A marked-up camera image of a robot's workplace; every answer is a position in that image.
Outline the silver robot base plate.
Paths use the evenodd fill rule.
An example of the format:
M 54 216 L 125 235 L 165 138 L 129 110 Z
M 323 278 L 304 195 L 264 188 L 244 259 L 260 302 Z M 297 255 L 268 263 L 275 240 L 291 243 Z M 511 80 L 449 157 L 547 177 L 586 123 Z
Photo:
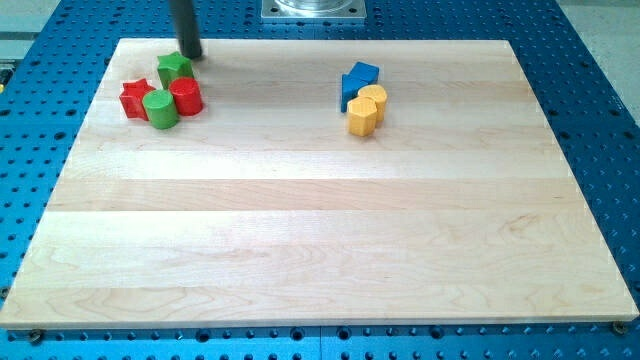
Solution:
M 365 0 L 261 0 L 261 17 L 275 20 L 363 20 Z

